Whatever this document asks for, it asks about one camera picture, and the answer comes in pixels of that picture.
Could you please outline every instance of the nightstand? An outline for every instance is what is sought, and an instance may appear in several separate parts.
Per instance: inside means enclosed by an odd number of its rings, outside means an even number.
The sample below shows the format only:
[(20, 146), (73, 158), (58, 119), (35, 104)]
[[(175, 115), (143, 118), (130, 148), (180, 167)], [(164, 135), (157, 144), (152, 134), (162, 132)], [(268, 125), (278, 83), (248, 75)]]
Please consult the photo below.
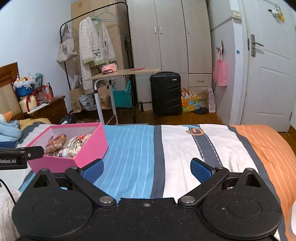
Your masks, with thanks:
[(52, 124), (58, 124), (64, 116), (68, 115), (64, 98), (65, 96), (54, 98), (49, 105), (32, 114), (24, 113), (25, 118), (47, 118)]

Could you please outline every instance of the wooden headboard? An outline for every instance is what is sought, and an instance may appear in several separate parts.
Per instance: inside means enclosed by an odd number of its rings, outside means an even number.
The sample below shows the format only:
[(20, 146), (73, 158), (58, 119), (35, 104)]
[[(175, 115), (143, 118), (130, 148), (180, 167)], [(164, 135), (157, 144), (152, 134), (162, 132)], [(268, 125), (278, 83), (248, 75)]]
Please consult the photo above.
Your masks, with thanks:
[(0, 114), (12, 111), (12, 120), (25, 118), (12, 86), (17, 75), (17, 63), (0, 67)]

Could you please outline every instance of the black metal clothes rack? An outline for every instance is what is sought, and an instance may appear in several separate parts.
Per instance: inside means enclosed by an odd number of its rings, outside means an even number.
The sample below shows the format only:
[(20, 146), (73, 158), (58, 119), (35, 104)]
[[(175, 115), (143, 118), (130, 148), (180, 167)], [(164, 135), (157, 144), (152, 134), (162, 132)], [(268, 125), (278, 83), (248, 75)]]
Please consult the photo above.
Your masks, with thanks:
[[(126, 35), (126, 39), (125, 39), (125, 45), (126, 45), (126, 51), (127, 51), (127, 55), (128, 55), (128, 66), (129, 68), (134, 68), (134, 62), (133, 62), (133, 50), (132, 50), (132, 45), (131, 45), (131, 29), (130, 29), (130, 24), (129, 24), (129, 15), (128, 15), (128, 5), (126, 2), (123, 2), (123, 1), (120, 1), (120, 2), (116, 2), (116, 3), (112, 3), (112, 4), (109, 4), (109, 5), (105, 5), (103, 7), (99, 7), (99, 8), (96, 8), (96, 9), (93, 9), (89, 12), (86, 12), (84, 14), (81, 14), (77, 17), (74, 17), (70, 20), (68, 20), (67, 22), (63, 23), (61, 25), (61, 27), (59, 28), (59, 35), (60, 35), (60, 39), (61, 39), (61, 42), (62, 42), (62, 27), (68, 23), (68, 22), (71, 22), (79, 17), (82, 17), (86, 14), (89, 14), (89, 13), (92, 13), (92, 12), (95, 12), (97, 10), (100, 10), (100, 9), (103, 9), (103, 8), (106, 8), (106, 7), (110, 7), (110, 6), (113, 6), (113, 5), (117, 5), (117, 4), (120, 4), (120, 3), (123, 3), (125, 4), (126, 6), (126, 13), (127, 13), (127, 20), (128, 20), (128, 33)], [(71, 85), (70, 85), (70, 81), (69, 81), (69, 75), (68, 75), (68, 71), (67, 71), (67, 65), (66, 65), (66, 62), (64, 62), (64, 65), (65, 65), (65, 71), (66, 71), (66, 75), (67, 75), (67, 80), (68, 80), (68, 85), (69, 85), (69, 89), (71, 90)], [(133, 122), (134, 124), (136, 123), (136, 109), (141, 106), (141, 111), (144, 112), (144, 109), (143, 109), (143, 103), (142, 102), (138, 102), (138, 97), (137, 97), (137, 87), (136, 87), (136, 77), (134, 74), (131, 74), (129, 75), (129, 79), (131, 81), (131, 95), (132, 95), (132, 104), (133, 104), (133, 107), (132, 108), (117, 108), (117, 109), (134, 109), (134, 113), (133, 113)]]

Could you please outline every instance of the white table leg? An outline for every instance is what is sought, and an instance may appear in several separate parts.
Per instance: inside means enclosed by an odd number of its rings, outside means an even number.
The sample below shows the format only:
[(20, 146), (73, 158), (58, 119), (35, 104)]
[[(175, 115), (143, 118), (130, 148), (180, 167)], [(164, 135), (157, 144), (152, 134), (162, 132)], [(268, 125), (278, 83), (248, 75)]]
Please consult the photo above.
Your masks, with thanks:
[(109, 94), (110, 94), (110, 98), (111, 98), (113, 114), (115, 115), (115, 118), (116, 118), (116, 125), (118, 125), (118, 119), (117, 119), (117, 113), (116, 113), (116, 108), (115, 108), (112, 84), (109, 85)]
[(104, 118), (103, 118), (103, 113), (102, 113), (102, 108), (101, 108), (101, 102), (100, 102), (100, 97), (99, 97), (99, 93), (98, 93), (98, 89), (96, 84), (99, 82), (99, 80), (96, 80), (94, 83), (94, 97), (96, 99), (96, 107), (98, 110), (98, 114), (99, 114), (99, 118), (100, 118), (100, 122), (105, 125), (104, 122)]

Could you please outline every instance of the teal bag handle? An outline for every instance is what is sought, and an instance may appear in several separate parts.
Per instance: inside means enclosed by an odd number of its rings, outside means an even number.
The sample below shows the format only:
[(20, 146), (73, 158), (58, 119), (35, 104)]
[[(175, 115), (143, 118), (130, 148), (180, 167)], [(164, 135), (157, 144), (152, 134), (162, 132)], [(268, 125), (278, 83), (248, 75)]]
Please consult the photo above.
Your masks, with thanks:
[(126, 92), (130, 93), (131, 92), (131, 81), (128, 81), (128, 84), (126, 86)]

